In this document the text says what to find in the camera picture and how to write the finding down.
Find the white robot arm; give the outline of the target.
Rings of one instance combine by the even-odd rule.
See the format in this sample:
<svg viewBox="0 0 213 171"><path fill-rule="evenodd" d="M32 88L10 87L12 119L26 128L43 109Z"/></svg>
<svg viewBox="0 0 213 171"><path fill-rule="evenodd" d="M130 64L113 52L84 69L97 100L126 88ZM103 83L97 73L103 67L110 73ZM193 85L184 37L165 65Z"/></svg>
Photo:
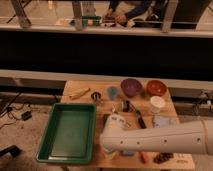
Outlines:
<svg viewBox="0 0 213 171"><path fill-rule="evenodd" d="M147 151L213 155L213 120L126 130L126 119L111 114L100 134L100 145L107 152Z"/></svg>

